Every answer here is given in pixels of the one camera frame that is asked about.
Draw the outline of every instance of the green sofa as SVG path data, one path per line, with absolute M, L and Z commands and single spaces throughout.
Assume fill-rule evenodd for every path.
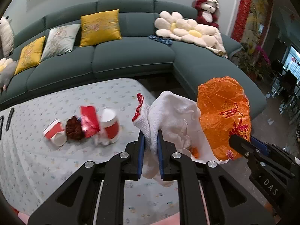
M 72 52 L 46 59 L 37 67 L 14 76 L 7 91 L 0 96 L 0 108 L 93 82 L 165 72 L 172 72 L 193 100 L 197 98 L 198 85 L 214 77 L 230 76 L 244 88 L 252 118 L 265 108 L 266 100 L 259 88 L 228 59 L 192 44 L 174 42 L 169 47 L 148 38 L 155 34 L 154 21 L 161 11 L 177 11 L 185 18 L 196 19 L 196 9 L 181 4 L 157 0 L 100 0 L 69 7 L 39 19 L 18 33 L 11 57 L 18 60 L 24 46 L 47 36 L 51 28 L 80 24 L 82 15 L 114 9 L 120 10 L 122 40 L 79 47 L 79 30 Z M 240 50 L 238 42 L 225 35 L 222 37 L 229 57 Z

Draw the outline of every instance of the teddy bear face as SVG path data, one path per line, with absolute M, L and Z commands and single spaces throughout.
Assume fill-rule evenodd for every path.
M 210 13 L 214 13 L 217 9 L 217 4 L 215 2 L 210 1 L 203 2 L 200 6 L 203 10 L 206 10 Z

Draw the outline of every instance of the bolt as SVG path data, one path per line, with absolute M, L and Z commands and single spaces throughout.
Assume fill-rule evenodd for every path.
M 129 156 L 129 154 L 127 152 L 121 152 L 120 153 L 121 158 L 127 158 L 128 156 Z
M 84 164 L 84 166 L 85 166 L 86 168 L 91 168 L 91 167 L 93 167 L 93 165 L 94 165 L 94 163 L 91 162 L 91 161 L 88 161 L 88 162 L 86 162 L 86 163 Z
M 209 162 L 207 163 L 207 165 L 208 165 L 209 167 L 211 167 L 211 168 L 215 168 L 215 167 L 217 166 L 217 163 L 216 163 L 215 161 L 209 161 Z
M 172 157 L 178 159 L 178 158 L 181 157 L 181 153 L 179 153 L 179 152 L 174 152 L 174 153 L 172 154 Z

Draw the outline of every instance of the white lettering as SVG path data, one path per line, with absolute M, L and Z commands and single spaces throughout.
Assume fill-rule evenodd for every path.
M 278 189 L 275 189 L 274 192 L 272 193 L 273 195 L 277 194 L 277 191 L 279 191 Z
M 272 191 L 273 186 L 274 186 L 274 185 L 271 185 L 270 187 L 268 187 L 268 189 L 269 189 L 270 191 Z
M 264 181 L 264 185 L 268 185 L 269 184 L 269 182 L 270 182 L 270 180 L 268 180 L 268 179 L 266 179 L 265 181 Z

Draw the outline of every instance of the table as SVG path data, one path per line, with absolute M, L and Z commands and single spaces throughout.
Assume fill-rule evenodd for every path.
M 138 105 L 137 93 L 148 104 L 155 98 L 133 79 L 116 79 L 38 97 L 15 105 L 8 131 L 10 108 L 4 115 L 0 141 L 0 185 L 7 201 L 17 210 L 32 214 L 83 163 L 108 161 L 137 140 L 139 129 L 132 124 Z M 107 147 L 95 146 L 92 139 L 67 142 L 57 148 L 43 138 L 45 127 L 54 119 L 65 124 L 73 115 L 80 116 L 80 106 L 93 105 L 100 113 L 105 107 L 117 111 L 122 133 Z M 151 224 L 179 211 L 177 182 L 169 188 L 154 180 L 127 181 L 124 192 L 124 224 Z

